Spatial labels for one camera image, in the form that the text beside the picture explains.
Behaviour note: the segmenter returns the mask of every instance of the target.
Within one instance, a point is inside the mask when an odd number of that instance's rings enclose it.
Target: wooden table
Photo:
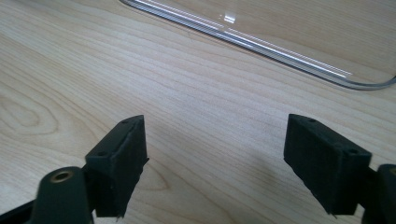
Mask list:
[[[360,223],[283,161],[289,113],[396,162],[396,87],[346,91],[116,0],[1,1],[0,78],[0,213],[140,114],[150,161],[118,223]]]

